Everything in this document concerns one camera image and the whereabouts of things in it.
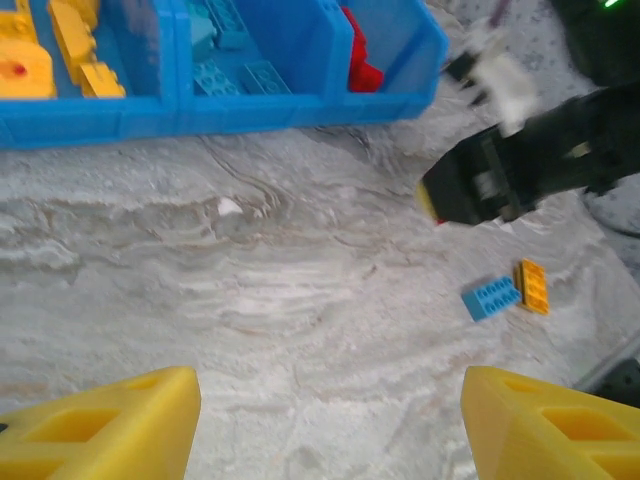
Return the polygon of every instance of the red lego brick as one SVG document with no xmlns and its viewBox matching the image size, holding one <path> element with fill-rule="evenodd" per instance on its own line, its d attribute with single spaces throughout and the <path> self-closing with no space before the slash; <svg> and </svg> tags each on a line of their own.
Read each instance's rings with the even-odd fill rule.
<svg viewBox="0 0 640 480">
<path fill-rule="evenodd" d="M 350 72 L 349 90 L 355 93 L 375 93 L 384 82 L 384 73 L 368 63 Z"/>
<path fill-rule="evenodd" d="M 354 41 L 353 50 L 351 51 L 350 71 L 357 70 L 367 60 L 367 49 L 364 44 Z"/>
<path fill-rule="evenodd" d="M 358 25 L 358 22 L 356 21 L 356 17 L 353 16 L 353 13 L 351 13 L 351 10 L 347 7 L 342 7 L 342 11 L 345 17 L 347 17 L 347 20 L 349 20 L 351 27 L 353 27 L 353 41 L 361 41 L 363 43 L 363 46 L 366 46 L 367 37 L 365 37 L 364 33 L 362 33 L 360 25 Z"/>
</svg>

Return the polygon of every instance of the lego brick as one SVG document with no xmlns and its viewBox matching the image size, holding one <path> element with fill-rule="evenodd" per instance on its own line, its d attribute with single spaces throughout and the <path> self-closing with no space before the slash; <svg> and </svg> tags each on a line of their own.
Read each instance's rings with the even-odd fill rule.
<svg viewBox="0 0 640 480">
<path fill-rule="evenodd" d="M 216 27 L 208 17 L 190 12 L 191 20 L 191 52 L 195 63 L 204 62 L 213 53 Z"/>
<path fill-rule="evenodd" d="M 96 40 L 80 13 L 70 4 L 51 0 L 47 5 L 58 47 L 74 85 L 80 84 L 80 65 L 95 61 Z"/>
<path fill-rule="evenodd" d="M 200 416 L 195 370 L 169 367 L 0 415 L 3 480 L 182 480 Z"/>
<path fill-rule="evenodd" d="M 353 42 L 353 48 L 351 49 L 351 63 L 349 65 L 349 72 L 359 68 L 367 60 L 367 49 L 364 43 Z"/>
<path fill-rule="evenodd" d="M 375 93 L 384 83 L 384 73 L 364 62 L 349 75 L 349 90 L 354 93 Z"/>
<path fill-rule="evenodd" d="M 348 7 L 342 7 L 342 12 L 344 16 L 347 17 L 349 23 L 351 24 L 351 28 L 353 28 L 353 41 L 361 43 L 363 47 L 367 46 L 367 37 L 365 37 L 360 25 L 358 25 L 358 21 L 353 16 L 353 12 Z"/>
<path fill-rule="evenodd" d="M 100 14 L 100 0 L 58 0 L 69 4 L 78 11 L 82 21 L 89 25 L 91 30 L 98 26 Z"/>
<path fill-rule="evenodd" d="M 239 95 L 238 87 L 229 81 L 227 76 L 212 60 L 198 63 L 194 67 L 193 77 L 202 93 L 209 96 Z"/>
<path fill-rule="evenodd" d="M 218 32 L 216 46 L 221 50 L 242 50 L 249 32 L 232 0 L 206 0 L 213 25 Z"/>
<path fill-rule="evenodd" d="M 80 88 L 88 98 L 123 98 L 127 93 L 118 76 L 106 63 L 84 63 L 80 66 Z"/>
<path fill-rule="evenodd" d="M 492 317 L 522 300 L 509 277 L 497 280 L 462 294 L 462 301 L 475 322 Z"/>
<path fill-rule="evenodd" d="M 202 18 L 209 18 L 209 9 L 199 3 L 189 2 L 187 10 L 189 11 L 189 17 L 197 16 Z"/>
<path fill-rule="evenodd" d="M 460 400 L 482 480 L 640 478 L 640 410 L 494 367 Z"/>
<path fill-rule="evenodd" d="M 27 12 L 0 11 L 0 39 L 25 40 L 38 43 L 36 28 Z"/>
<path fill-rule="evenodd" d="M 242 66 L 238 77 L 249 93 L 269 95 L 291 93 L 273 65 L 266 61 Z"/>
<path fill-rule="evenodd" d="M 516 288 L 522 295 L 519 306 L 540 315 L 549 314 L 549 296 L 544 268 L 524 259 L 515 269 Z"/>
</svg>

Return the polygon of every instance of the orange lego brick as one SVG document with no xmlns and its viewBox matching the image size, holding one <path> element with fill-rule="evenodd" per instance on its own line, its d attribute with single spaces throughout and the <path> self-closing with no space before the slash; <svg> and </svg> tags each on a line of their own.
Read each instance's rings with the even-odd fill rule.
<svg viewBox="0 0 640 480">
<path fill-rule="evenodd" d="M 172 367 L 0 415 L 0 478 L 182 480 L 200 401 Z"/>
<path fill-rule="evenodd" d="M 544 268 L 524 259 L 515 268 L 514 283 L 522 294 L 520 307 L 541 315 L 549 314 L 549 297 Z"/>
<path fill-rule="evenodd" d="M 640 410 L 469 367 L 462 416 L 479 480 L 640 479 Z"/>
</svg>

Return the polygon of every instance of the red part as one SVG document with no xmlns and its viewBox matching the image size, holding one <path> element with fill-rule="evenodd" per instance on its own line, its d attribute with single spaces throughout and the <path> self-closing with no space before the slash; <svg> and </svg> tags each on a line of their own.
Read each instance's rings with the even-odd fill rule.
<svg viewBox="0 0 640 480">
<path fill-rule="evenodd" d="M 347 20 L 353 27 L 353 45 L 351 47 L 351 61 L 349 64 L 349 90 L 355 93 L 374 93 L 382 86 L 384 74 L 367 63 L 367 37 L 364 36 L 360 25 L 351 10 L 342 7 Z"/>
<path fill-rule="evenodd" d="M 13 74 L 18 77 L 21 77 L 27 74 L 27 69 L 25 68 L 24 65 L 19 63 L 13 67 Z"/>
<path fill-rule="evenodd" d="M 349 67 L 349 75 L 354 70 L 358 70 L 362 64 L 367 60 L 367 49 L 363 43 L 358 41 L 353 42 L 353 50 L 351 51 L 351 66 Z"/>
<path fill-rule="evenodd" d="M 375 93 L 384 83 L 384 73 L 363 63 L 349 76 L 349 90 L 355 93 Z"/>
<path fill-rule="evenodd" d="M 366 46 L 367 37 L 365 37 L 364 33 L 362 33 L 360 25 L 358 25 L 358 22 L 356 21 L 356 17 L 354 17 L 353 13 L 351 13 L 351 9 L 349 9 L 348 7 L 342 7 L 342 12 L 344 13 L 345 17 L 347 17 L 347 20 L 349 20 L 349 23 L 353 28 L 353 41 L 355 42 L 356 40 L 358 40 L 363 43 L 363 46 Z"/>
</svg>

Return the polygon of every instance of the gray marble countertop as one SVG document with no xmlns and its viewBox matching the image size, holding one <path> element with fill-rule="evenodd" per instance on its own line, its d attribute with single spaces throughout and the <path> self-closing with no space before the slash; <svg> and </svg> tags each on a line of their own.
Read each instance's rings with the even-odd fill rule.
<svg viewBox="0 0 640 480">
<path fill-rule="evenodd" d="M 572 384 L 640 291 L 572 193 L 436 228 L 419 176 L 488 117 L 2 153 L 0 411 L 198 370 L 188 479 L 472 479 L 464 371 Z M 530 257 L 552 313 L 475 324 L 462 289 Z"/>
</svg>

